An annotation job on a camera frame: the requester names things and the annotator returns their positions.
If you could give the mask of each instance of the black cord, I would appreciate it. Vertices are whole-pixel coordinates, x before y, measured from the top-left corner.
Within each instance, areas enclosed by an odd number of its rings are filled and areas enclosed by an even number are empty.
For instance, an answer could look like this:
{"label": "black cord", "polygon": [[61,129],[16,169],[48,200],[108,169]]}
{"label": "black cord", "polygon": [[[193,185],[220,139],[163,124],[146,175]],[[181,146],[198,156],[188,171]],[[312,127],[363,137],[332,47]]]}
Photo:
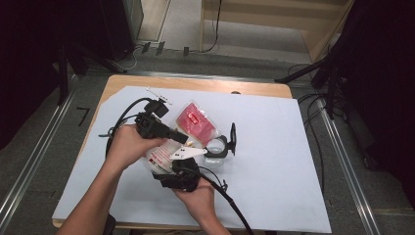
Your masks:
{"label": "black cord", "polygon": [[293,66],[291,66],[291,67],[289,67],[289,68],[288,68],[288,70],[287,70],[287,75],[291,75],[291,74],[290,74],[290,71],[291,71],[293,68],[295,68],[295,67],[299,67],[299,66],[309,66],[309,64],[297,64],[297,65],[293,65]]}
{"label": "black cord", "polygon": [[305,127],[305,131],[307,131],[308,130],[308,126],[309,126],[309,123],[313,120],[313,119],[315,119],[322,111],[324,110],[324,108],[320,108],[320,109],[318,109],[318,110],[316,110],[316,111],[314,111],[314,113],[312,113],[312,115],[310,115],[310,116],[308,116],[307,117],[307,120],[303,123],[303,125],[304,125],[304,127]]}
{"label": "black cord", "polygon": [[135,105],[137,105],[138,103],[140,103],[140,102],[142,102],[142,101],[148,101],[148,102],[151,102],[152,101],[152,99],[150,99],[150,98],[141,98],[141,99],[138,99],[138,100],[136,100],[136,101],[134,101],[130,106],[128,106],[128,108],[122,113],[122,115],[119,117],[119,119],[118,119],[118,121],[115,123],[115,126],[113,127],[113,132],[112,133],[110,133],[110,137],[108,138],[108,141],[107,141],[107,147],[106,147],[106,151],[105,151],[105,156],[107,157],[107,154],[108,154],[108,151],[110,150],[110,148],[111,148],[111,145],[113,144],[113,137],[114,137],[114,135],[115,135],[115,132],[116,132],[116,130],[119,128],[119,126],[121,125],[121,123],[124,121],[124,117],[125,117],[125,115],[126,114],[128,114],[128,112],[135,106]]}
{"label": "black cord", "polygon": [[123,119],[122,119],[122,121],[128,120],[128,119],[130,119],[130,118],[135,118],[135,117],[137,117],[137,116],[138,116],[138,115],[133,115],[133,116],[125,117],[125,118],[123,118]]}
{"label": "black cord", "polygon": [[320,156],[320,167],[321,167],[321,193],[324,195],[324,182],[325,182],[325,178],[324,178],[324,161],[323,161],[323,154],[322,154],[322,151],[321,151],[321,146],[320,146],[320,142],[318,141],[318,138],[317,138],[317,135],[316,135],[316,133],[315,133],[315,130],[314,130],[314,127],[313,127],[313,125],[312,125],[312,123],[311,123],[311,119],[310,119],[310,114],[309,114],[309,111],[310,111],[310,108],[312,107],[312,105],[314,104],[314,102],[316,102],[318,99],[320,99],[320,97],[319,96],[317,96],[309,105],[308,105],[308,108],[307,108],[307,116],[308,116],[308,119],[309,119],[309,122],[308,122],[308,124],[309,124],[309,126],[310,126],[310,129],[311,129],[311,132],[312,132],[312,135],[314,136],[314,140],[315,140],[315,143],[316,143],[316,145],[317,145],[317,149],[318,149],[318,154],[319,154],[319,156]]}
{"label": "black cord", "polygon": [[214,177],[216,177],[217,182],[219,182],[219,186],[220,186],[221,188],[223,188],[223,185],[222,185],[222,183],[220,182],[219,177],[217,177],[217,175],[216,175],[213,171],[211,171],[210,169],[208,169],[208,168],[206,168],[206,167],[203,167],[203,166],[199,166],[199,168],[205,169],[205,170],[209,171],[211,174],[213,174],[213,175],[214,175]]}
{"label": "black cord", "polygon": [[306,94],[306,95],[303,95],[303,96],[301,96],[301,97],[298,98],[299,104],[301,104],[303,101],[305,101],[308,98],[311,98],[313,96],[325,97],[325,96],[327,96],[327,94],[317,94],[317,93],[314,93],[314,94]]}
{"label": "black cord", "polygon": [[191,168],[187,168],[187,167],[178,167],[177,169],[182,169],[182,170],[187,170],[189,172],[192,172],[196,175],[199,175],[201,178],[205,179],[207,182],[209,182],[211,184],[211,186],[213,186],[214,189],[216,189],[217,192],[219,192],[223,198],[226,199],[226,201],[228,201],[229,205],[232,207],[232,209],[235,211],[235,213],[238,215],[239,218],[241,218],[242,222],[245,225],[245,228],[247,228],[247,232],[250,235],[254,235],[253,230],[251,229],[250,225],[248,224],[247,220],[244,218],[244,216],[242,215],[241,211],[239,211],[238,207],[236,206],[235,202],[233,201],[233,199],[231,197],[229,197],[229,195],[226,194],[226,192],[219,186],[217,185],[213,180],[211,180],[210,178],[208,178],[207,176],[205,176],[204,174],[200,173],[200,172],[196,172],[194,170],[192,170]]}
{"label": "black cord", "polygon": [[216,32],[215,32],[215,39],[214,39],[214,43],[213,45],[211,45],[211,47],[207,50],[203,50],[202,53],[206,53],[211,51],[211,49],[213,49],[213,47],[216,45],[217,43],[217,38],[219,37],[219,19],[220,19],[220,8],[222,7],[222,0],[219,1],[219,9],[217,10],[217,19],[216,19]]}
{"label": "black cord", "polygon": [[[159,50],[159,48],[157,47],[149,47],[149,50]],[[163,48],[164,51],[171,51],[171,52],[181,52],[183,53],[183,50],[178,50],[178,49],[168,49],[168,48]],[[206,51],[199,51],[199,50],[190,50],[189,53],[193,53],[193,54],[204,54],[207,53]]]}

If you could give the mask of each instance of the white plastic piece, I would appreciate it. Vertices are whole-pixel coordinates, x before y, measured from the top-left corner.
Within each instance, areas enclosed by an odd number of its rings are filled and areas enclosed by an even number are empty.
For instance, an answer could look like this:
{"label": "white plastic piece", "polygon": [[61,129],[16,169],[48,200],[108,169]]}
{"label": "white plastic piece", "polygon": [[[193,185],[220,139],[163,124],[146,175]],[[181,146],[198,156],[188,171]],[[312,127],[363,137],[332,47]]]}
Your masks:
{"label": "white plastic piece", "polygon": [[206,149],[197,149],[192,147],[181,147],[172,155],[170,155],[171,160],[185,160],[196,157],[198,155],[206,154],[208,150]]}
{"label": "white plastic piece", "polygon": [[206,167],[219,167],[225,163],[225,159],[205,158]]}
{"label": "white plastic piece", "polygon": [[156,93],[156,92],[152,91],[150,86],[148,86],[148,87],[146,88],[146,90],[147,90],[147,91],[149,91],[150,93],[152,93],[153,95],[155,95],[156,97],[158,97],[159,99],[161,99],[161,100],[165,101],[165,102],[166,102],[166,103],[168,103],[169,105],[171,105],[171,106],[173,105],[173,102],[168,101],[168,100],[167,100],[167,98],[165,98],[165,97],[164,97],[164,96],[162,96],[161,94],[159,94],[159,93]]}

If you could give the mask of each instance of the black curtain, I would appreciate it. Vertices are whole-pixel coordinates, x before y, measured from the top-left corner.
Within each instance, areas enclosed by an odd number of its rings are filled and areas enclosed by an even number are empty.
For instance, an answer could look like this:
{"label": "black curtain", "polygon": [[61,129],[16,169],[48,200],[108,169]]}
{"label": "black curtain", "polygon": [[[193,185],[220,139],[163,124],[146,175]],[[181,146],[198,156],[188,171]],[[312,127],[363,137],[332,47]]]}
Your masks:
{"label": "black curtain", "polygon": [[59,84],[58,9],[52,0],[0,4],[0,149]]}
{"label": "black curtain", "polygon": [[346,97],[374,139],[364,150],[402,182],[415,208],[414,13],[414,1],[356,0],[337,63]]}

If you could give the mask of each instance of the black clamp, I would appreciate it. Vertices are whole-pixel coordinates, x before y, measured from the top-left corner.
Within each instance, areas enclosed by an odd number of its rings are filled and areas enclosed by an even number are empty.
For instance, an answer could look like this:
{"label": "black clamp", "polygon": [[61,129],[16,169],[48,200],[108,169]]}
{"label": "black clamp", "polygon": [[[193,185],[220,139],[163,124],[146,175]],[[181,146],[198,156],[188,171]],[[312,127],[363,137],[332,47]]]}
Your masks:
{"label": "black clamp", "polygon": [[161,182],[162,187],[181,189],[192,192],[198,187],[200,177],[199,166],[195,159],[174,160],[174,174],[155,174],[153,177]]}
{"label": "black clamp", "polygon": [[221,135],[221,136],[216,138],[217,140],[220,140],[224,145],[224,150],[222,152],[216,154],[216,153],[212,153],[208,148],[206,148],[207,153],[204,154],[204,156],[207,157],[207,158],[212,158],[212,159],[224,159],[228,155],[228,151],[231,151],[232,154],[235,156],[235,151],[236,151],[236,127],[235,127],[234,122],[232,122],[230,136],[231,136],[231,141],[229,143],[228,143],[228,139],[224,135]]}

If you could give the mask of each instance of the metal rail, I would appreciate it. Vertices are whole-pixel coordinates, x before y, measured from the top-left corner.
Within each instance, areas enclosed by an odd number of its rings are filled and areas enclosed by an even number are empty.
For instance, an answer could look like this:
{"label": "metal rail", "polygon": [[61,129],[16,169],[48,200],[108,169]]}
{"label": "metal rail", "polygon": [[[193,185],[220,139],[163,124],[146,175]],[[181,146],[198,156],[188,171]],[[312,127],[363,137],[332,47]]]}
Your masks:
{"label": "metal rail", "polygon": [[[318,106],[319,108],[324,108],[325,106],[321,99],[318,100]],[[345,146],[343,145],[340,134],[336,128],[336,124],[329,118],[325,110],[322,112],[322,117],[327,131],[329,132],[330,138],[332,139],[332,143],[339,158],[339,162],[345,175],[348,188],[350,190],[351,196],[354,199],[357,211],[360,214],[360,218],[366,233],[370,235],[380,235],[381,232],[379,230],[378,224],[376,223],[375,216],[369,206],[366,196],[364,195],[363,189],[360,187],[359,180],[357,179],[357,176],[348,158]]]}
{"label": "metal rail", "polygon": [[3,201],[0,208],[0,234],[5,234],[6,228],[9,225],[17,207],[19,206],[19,203],[21,202],[26,189],[30,184],[31,179],[33,178],[34,173],[37,171],[40,163],[42,162],[43,156],[45,155],[46,150],[48,149],[49,144],[51,143],[56,133],[56,130],[60,126],[62,119],[68,110],[78,81],[79,79],[76,75],[71,78],[72,90],[70,94],[64,103],[60,107],[57,107],[53,113],[36,146],[31,152],[30,157],[27,159],[27,162],[24,165],[18,179]]}

